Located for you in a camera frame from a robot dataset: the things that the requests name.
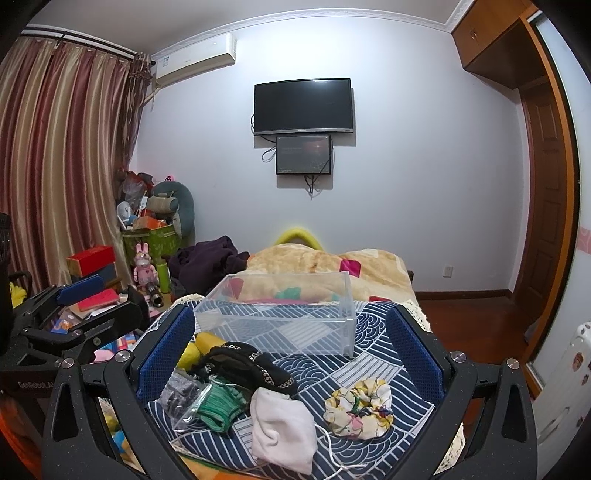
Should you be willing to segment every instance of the black chair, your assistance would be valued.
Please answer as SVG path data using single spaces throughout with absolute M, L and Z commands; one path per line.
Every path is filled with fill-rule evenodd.
M 30 298 L 33 292 L 33 278 L 26 270 L 8 273 L 10 264 L 10 215 L 0 212 L 0 353 L 3 353 L 14 324 L 10 282 L 19 283 Z

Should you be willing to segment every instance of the baseboard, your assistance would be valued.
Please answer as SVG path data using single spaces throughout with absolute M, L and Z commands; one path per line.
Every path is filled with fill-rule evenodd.
M 464 300 L 510 297 L 510 290 L 416 291 L 417 300 Z

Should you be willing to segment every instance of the crown molding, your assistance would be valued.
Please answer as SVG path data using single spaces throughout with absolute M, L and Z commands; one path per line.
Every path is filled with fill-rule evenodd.
M 460 22 L 462 17 L 466 15 L 468 9 L 472 6 L 475 0 L 460 0 L 456 7 L 453 9 L 452 14 L 445 22 L 444 30 L 448 33 L 451 33 L 456 25 Z
M 452 12 L 452 15 L 457 14 L 458 20 L 463 15 L 463 12 L 467 10 L 473 0 L 460 0 L 461 4 L 467 4 L 463 9 L 462 13 L 457 13 L 458 7 Z M 426 18 L 414 17 L 412 15 L 400 14 L 395 12 L 386 12 L 383 10 L 369 10 L 361 8 L 313 8 L 308 10 L 296 10 L 293 12 L 280 12 L 276 14 L 262 15 L 260 17 L 247 18 L 221 27 L 212 28 L 203 33 L 193 35 L 192 37 L 185 38 L 180 42 L 177 42 L 167 48 L 160 50 L 152 55 L 154 60 L 159 60 L 166 55 L 170 55 L 172 52 L 180 50 L 181 48 L 188 47 L 194 43 L 207 40 L 208 38 L 215 37 L 217 35 L 223 35 L 239 28 L 253 27 L 255 25 L 262 25 L 265 23 L 278 22 L 282 20 L 292 20 L 295 18 L 312 18 L 312 17 L 366 17 L 366 18 L 382 18 L 384 20 L 395 20 L 399 22 L 412 23 L 415 25 L 421 25 L 422 27 L 434 28 L 435 30 L 442 30 L 451 32 L 448 29 L 447 22 L 435 22 L 434 20 L 428 20 Z

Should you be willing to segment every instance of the green bottle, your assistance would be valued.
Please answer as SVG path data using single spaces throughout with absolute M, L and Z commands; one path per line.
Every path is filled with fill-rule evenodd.
M 160 292 L 170 292 L 170 277 L 168 276 L 168 265 L 166 262 L 156 264 L 156 272 L 158 272 L 158 280 L 160 282 Z

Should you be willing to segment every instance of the white cloth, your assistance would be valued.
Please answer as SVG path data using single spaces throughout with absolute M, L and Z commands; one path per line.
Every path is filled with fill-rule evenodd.
M 252 454 L 310 475 L 318 445 L 314 417 L 299 400 L 257 388 L 251 399 Z

